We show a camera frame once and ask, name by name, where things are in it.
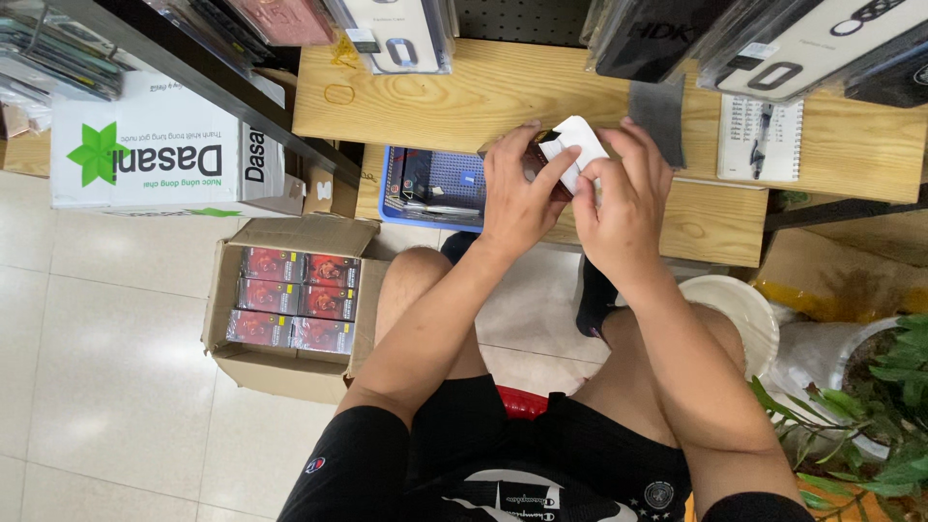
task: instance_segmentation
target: open cardboard box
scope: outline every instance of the open cardboard box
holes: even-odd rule
[[[338,404],[347,389],[342,378],[354,377],[374,349],[377,302],[390,263],[374,259],[361,262],[354,346],[347,356],[226,340],[229,313],[237,303],[242,250],[258,246],[361,257],[379,230],[380,224],[375,221],[310,214],[298,219],[253,219],[231,240],[219,241],[201,338],[219,368],[239,386],[273,395]]]

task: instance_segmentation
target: foot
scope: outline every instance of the foot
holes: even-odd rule
[[[456,232],[445,240],[445,244],[442,245],[442,254],[448,258],[448,261],[451,261],[452,265],[456,265],[479,237],[480,234],[474,232]]]
[[[583,257],[583,295],[577,310],[577,330],[587,337],[602,338],[602,323],[609,314],[618,309],[615,298],[619,291],[612,286],[592,263]]]

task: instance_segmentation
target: champion logo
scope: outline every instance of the champion logo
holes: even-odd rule
[[[326,459],[319,457],[318,459],[313,459],[309,464],[306,465],[306,473],[313,473],[318,471],[323,465],[325,465]]]

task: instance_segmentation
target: pegboard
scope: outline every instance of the pegboard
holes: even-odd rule
[[[591,0],[455,0],[461,38],[584,47]]]

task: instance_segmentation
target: notebook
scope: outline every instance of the notebook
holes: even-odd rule
[[[763,125],[766,118],[769,125]],[[766,139],[761,132],[764,126],[768,127]],[[802,101],[783,106],[722,95],[717,175],[720,179],[797,181],[802,136]]]

